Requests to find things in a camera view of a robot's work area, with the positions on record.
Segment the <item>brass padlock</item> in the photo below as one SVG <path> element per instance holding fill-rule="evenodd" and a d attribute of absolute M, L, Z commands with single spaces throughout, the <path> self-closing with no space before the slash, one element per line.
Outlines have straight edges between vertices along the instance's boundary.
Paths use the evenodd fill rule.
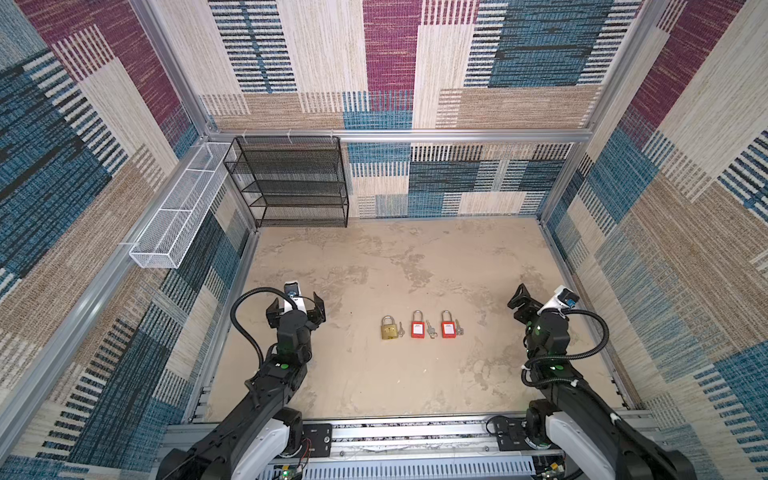
<path fill-rule="evenodd" d="M 385 315 L 382 318 L 380 333 L 383 340 L 394 340 L 400 337 L 398 324 L 391 315 Z"/>

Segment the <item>key with ring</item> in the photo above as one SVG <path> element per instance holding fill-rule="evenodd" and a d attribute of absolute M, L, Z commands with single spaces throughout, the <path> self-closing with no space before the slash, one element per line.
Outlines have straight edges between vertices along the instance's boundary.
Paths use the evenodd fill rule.
<path fill-rule="evenodd" d="M 437 331 L 429 322 L 426 322 L 426 330 L 427 330 L 427 334 L 431 339 L 437 338 L 438 336 Z"/>

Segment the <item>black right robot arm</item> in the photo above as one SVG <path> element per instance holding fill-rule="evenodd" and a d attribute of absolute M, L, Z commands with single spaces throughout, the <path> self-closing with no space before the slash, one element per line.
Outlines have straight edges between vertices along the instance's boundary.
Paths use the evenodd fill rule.
<path fill-rule="evenodd" d="M 624 420 L 573 366 L 600 353 L 610 330 L 597 313 L 579 309 L 580 297 L 561 286 L 542 303 L 518 285 L 507 307 L 525 326 L 526 361 L 521 381 L 543 398 L 529 404 L 525 432 L 530 446 L 555 445 L 590 479 L 695 479 L 692 462 L 677 450 L 666 450 Z M 599 325 L 597 344 L 570 354 L 570 318 L 588 317 Z"/>

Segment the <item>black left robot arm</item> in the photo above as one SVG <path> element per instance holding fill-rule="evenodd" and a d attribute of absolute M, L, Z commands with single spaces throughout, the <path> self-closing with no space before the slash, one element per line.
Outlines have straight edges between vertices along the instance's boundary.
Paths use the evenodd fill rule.
<path fill-rule="evenodd" d="M 266 310 L 269 327 L 277 334 L 266 352 L 237 319 L 240 305 L 259 293 L 278 297 Z M 282 289 L 257 287 L 235 300 L 230 322 L 256 350 L 259 368 L 245 381 L 246 395 L 224 420 L 188 449 L 173 449 L 162 459 L 158 479 L 255 479 L 274 458 L 301 451 L 302 414 L 287 404 L 307 375 L 311 334 L 326 320 L 323 300 L 314 295 L 310 302 L 307 309 L 296 281 Z"/>

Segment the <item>red padlock with white label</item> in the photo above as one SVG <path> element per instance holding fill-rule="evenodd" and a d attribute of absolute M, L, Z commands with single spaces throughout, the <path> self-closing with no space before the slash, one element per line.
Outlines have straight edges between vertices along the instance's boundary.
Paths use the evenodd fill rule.
<path fill-rule="evenodd" d="M 410 336 L 415 339 L 423 339 L 426 336 L 426 322 L 421 310 L 412 313 Z"/>

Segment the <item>small red padlock with key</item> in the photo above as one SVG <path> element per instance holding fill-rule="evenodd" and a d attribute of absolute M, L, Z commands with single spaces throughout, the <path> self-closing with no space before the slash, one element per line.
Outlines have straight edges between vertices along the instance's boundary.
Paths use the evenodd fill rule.
<path fill-rule="evenodd" d="M 441 312 L 441 333 L 442 337 L 446 339 L 452 339 L 458 335 L 456 323 L 449 310 Z"/>

